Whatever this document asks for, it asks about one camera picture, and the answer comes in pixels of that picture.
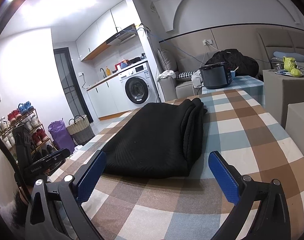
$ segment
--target checkered tablecloth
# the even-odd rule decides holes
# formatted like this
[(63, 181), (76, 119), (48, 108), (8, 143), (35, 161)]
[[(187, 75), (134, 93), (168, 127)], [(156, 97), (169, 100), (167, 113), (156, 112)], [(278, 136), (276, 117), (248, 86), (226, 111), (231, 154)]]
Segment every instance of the checkered tablecloth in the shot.
[[(138, 179), (103, 175), (82, 204), (106, 240), (207, 240), (227, 218), (228, 203), (207, 159), (217, 150), (240, 174), (281, 181), (289, 207), (292, 239), (304, 231), (304, 157), (276, 120), (246, 92), (224, 90), (199, 96), (204, 119), (203, 154), (189, 177)], [(183, 99), (169, 102), (178, 105)], [(58, 169), (52, 180), (74, 174), (138, 111), (129, 111), (95, 136)], [(258, 208), (255, 202), (238, 239)]]
[(250, 76), (237, 76), (233, 79), (231, 84), (225, 88), (207, 89), (203, 87), (202, 94), (231, 89), (241, 89), (247, 92), (252, 98), (258, 101), (263, 108), (265, 107), (264, 82)]

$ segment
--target blue gripper pad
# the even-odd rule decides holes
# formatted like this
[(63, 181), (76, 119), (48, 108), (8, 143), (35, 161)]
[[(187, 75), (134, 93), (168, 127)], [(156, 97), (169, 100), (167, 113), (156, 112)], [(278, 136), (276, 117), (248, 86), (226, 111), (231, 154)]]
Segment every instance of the blue gripper pad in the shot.
[(87, 169), (76, 185), (76, 200), (79, 204), (86, 202), (90, 198), (91, 193), (105, 169), (106, 153), (100, 151), (97, 156), (94, 154), (87, 164), (80, 167), (80, 171), (82, 171), (81, 168), (83, 166)]
[(210, 170), (220, 185), (226, 199), (230, 203), (237, 205), (238, 201), (240, 200), (240, 194), (239, 186), (235, 179), (214, 152), (210, 153), (208, 163)]

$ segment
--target red shoe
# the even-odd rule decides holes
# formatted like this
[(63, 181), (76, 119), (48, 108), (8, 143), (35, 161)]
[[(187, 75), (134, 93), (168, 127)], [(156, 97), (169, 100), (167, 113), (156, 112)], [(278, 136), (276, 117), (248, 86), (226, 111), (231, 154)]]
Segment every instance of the red shoe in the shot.
[(14, 117), (15, 117), (16, 120), (19, 120), (19, 119), (22, 118), (22, 115), (20, 114), (20, 112), (19, 112), (18, 109), (16, 109), (16, 110), (13, 111), (13, 115), (14, 115)]
[(42, 128), (37, 129), (36, 134), (37, 134), (37, 136), (40, 137), (40, 139), (42, 141), (46, 141), (46, 140), (49, 139), (48, 136), (46, 135), (46, 133), (44, 132), (44, 130)]
[(13, 115), (13, 112), (9, 113), (7, 115), (8, 121), (10, 121), (10, 124), (16, 122), (15, 116)]
[(37, 132), (33, 133), (32, 139), (33, 139), (34, 143), (36, 144), (36, 146), (40, 146), (42, 144), (42, 141), (37, 136)]

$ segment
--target wooden countertop edge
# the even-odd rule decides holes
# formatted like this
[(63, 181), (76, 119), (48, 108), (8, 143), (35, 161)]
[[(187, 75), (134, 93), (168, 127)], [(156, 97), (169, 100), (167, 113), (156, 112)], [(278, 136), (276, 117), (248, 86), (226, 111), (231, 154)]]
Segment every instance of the wooden countertop edge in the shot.
[(95, 85), (93, 85), (91, 88), (86, 89), (86, 91), (92, 90), (93, 88), (99, 86), (100, 84), (103, 84), (104, 82), (110, 80), (111, 78), (118, 76), (119, 74), (121, 74), (122, 72), (128, 70), (129, 68), (132, 68), (132, 67), (135, 67), (136, 65), (140, 65), (140, 64), (143, 64), (143, 63), (147, 62), (146, 59), (141, 60), (141, 61), (139, 61), (137, 63), (134, 63), (134, 64), (132, 64), (132, 65), (130, 65), (130, 66), (128, 66), (128, 67), (126, 67), (126, 68), (124, 68), (124, 69), (122, 69), (122, 70), (114, 73), (114, 74), (111, 74), (111, 75), (107, 76), (106, 78), (103, 78), (101, 81), (99, 81), (98, 83), (96, 83)]

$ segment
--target blue pillow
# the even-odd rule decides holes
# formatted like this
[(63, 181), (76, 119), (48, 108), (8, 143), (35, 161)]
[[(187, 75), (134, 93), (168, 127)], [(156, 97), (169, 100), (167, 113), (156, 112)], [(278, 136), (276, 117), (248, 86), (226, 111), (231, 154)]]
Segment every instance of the blue pillow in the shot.
[(286, 52), (275, 51), (273, 55), (278, 58), (294, 57), (297, 62), (304, 62), (304, 55), (301, 55), (299, 53), (286, 53)]

